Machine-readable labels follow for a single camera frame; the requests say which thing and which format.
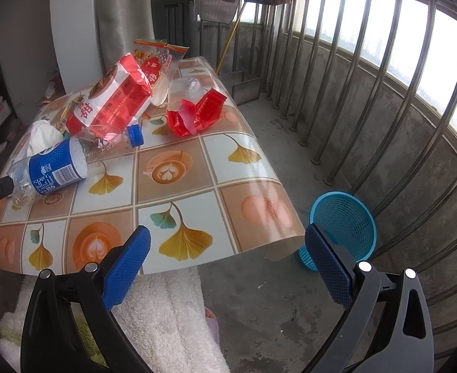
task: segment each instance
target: blue gripper pad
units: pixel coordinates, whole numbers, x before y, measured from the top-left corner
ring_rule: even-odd
[[[127,240],[120,257],[104,278],[102,299],[108,311],[123,301],[151,249],[151,233],[144,226],[139,227]]]
[[[353,302],[351,275],[314,224],[306,229],[304,242],[332,299],[348,309]]]

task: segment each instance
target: fluffy fabric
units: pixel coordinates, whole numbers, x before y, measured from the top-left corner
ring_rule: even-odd
[[[0,331],[16,337],[23,331],[25,312],[36,277],[27,276],[14,313],[0,320]],[[79,305],[73,312],[81,317]],[[138,276],[122,304],[112,313],[128,340],[155,373],[229,373],[205,318],[197,269]],[[6,338],[0,352],[20,371],[20,347]]]

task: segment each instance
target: patterned tablecloth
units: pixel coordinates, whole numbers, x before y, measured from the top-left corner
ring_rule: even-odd
[[[196,77],[229,96],[203,58],[181,62],[176,77]],[[88,89],[47,104],[36,119],[61,127],[66,106]],[[141,119],[145,144],[110,158],[102,174],[66,187],[33,206],[0,201],[0,268],[71,273],[100,261],[137,225],[152,236],[144,274],[198,265],[283,239],[281,256],[302,242],[304,229],[254,134],[229,97],[221,118],[199,136],[178,138],[165,105]],[[20,140],[7,168],[29,132]]]

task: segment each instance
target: blue plastic basket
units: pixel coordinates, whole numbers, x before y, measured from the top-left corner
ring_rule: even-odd
[[[344,192],[321,195],[311,208],[309,222],[318,224],[334,244],[340,244],[356,261],[372,255],[377,243],[377,228],[366,206],[354,196]],[[305,246],[298,250],[302,263],[317,271]]]

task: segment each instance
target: gray curtain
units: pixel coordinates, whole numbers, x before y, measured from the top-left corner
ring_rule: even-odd
[[[154,39],[151,0],[96,0],[106,69],[133,50],[134,39]]]

